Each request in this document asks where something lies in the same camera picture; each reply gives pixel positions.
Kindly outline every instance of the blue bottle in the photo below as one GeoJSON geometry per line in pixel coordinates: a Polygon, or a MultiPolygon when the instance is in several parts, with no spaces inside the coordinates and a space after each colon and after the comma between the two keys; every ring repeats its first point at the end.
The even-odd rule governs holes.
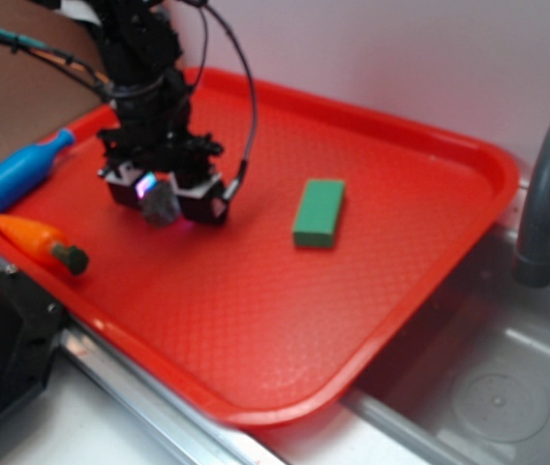
{"type": "Polygon", "coordinates": [[[27,145],[0,163],[0,213],[45,180],[55,156],[75,143],[68,129],[49,142],[27,145]]]}

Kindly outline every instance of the sink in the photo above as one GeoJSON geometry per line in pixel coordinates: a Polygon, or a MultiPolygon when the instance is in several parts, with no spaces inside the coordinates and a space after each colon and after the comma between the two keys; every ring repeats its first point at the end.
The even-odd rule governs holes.
{"type": "Polygon", "coordinates": [[[550,287],[513,280],[514,240],[486,234],[355,382],[449,463],[550,463],[550,287]]]}

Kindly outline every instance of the toy carrot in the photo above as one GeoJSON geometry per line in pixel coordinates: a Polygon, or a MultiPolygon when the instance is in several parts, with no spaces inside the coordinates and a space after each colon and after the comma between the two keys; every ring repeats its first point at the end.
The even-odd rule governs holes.
{"type": "Polygon", "coordinates": [[[1,214],[0,233],[40,264],[60,262],[75,275],[88,266],[87,255],[75,245],[69,245],[66,235],[48,224],[1,214]]]}

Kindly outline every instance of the black device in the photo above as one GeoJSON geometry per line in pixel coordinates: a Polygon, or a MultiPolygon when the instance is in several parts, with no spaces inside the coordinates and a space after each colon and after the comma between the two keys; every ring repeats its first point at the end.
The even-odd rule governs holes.
{"type": "MultiPolygon", "coordinates": [[[[62,13],[61,0],[33,1],[62,13]]],[[[195,87],[175,67],[182,50],[169,18],[153,11],[161,2],[82,0],[95,19],[80,22],[96,42],[110,79],[99,93],[110,102],[120,122],[119,128],[103,129],[98,134],[107,157],[99,176],[107,182],[116,202],[142,209],[152,223],[173,221],[181,212],[199,223],[223,224],[248,157],[243,158],[237,177],[227,188],[212,161],[224,147],[210,134],[189,132],[195,87]],[[164,173],[166,179],[153,182],[153,173],[164,173]],[[169,182],[171,189],[151,192],[151,187],[161,182],[169,182]]],[[[185,3],[205,8],[230,35],[229,27],[206,1],[185,3]]],[[[251,75],[240,54],[253,95],[251,75]]]]}
{"type": "Polygon", "coordinates": [[[25,274],[0,271],[0,418],[45,388],[65,318],[25,274]]]}

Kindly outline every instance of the purple light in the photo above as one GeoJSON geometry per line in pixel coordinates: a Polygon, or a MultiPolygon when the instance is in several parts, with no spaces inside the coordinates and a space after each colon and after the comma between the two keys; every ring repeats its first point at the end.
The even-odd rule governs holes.
{"type": "Polygon", "coordinates": [[[146,193],[152,189],[152,187],[157,183],[157,177],[154,172],[149,172],[145,174],[142,179],[136,184],[137,196],[140,199],[143,199],[146,193]]]}

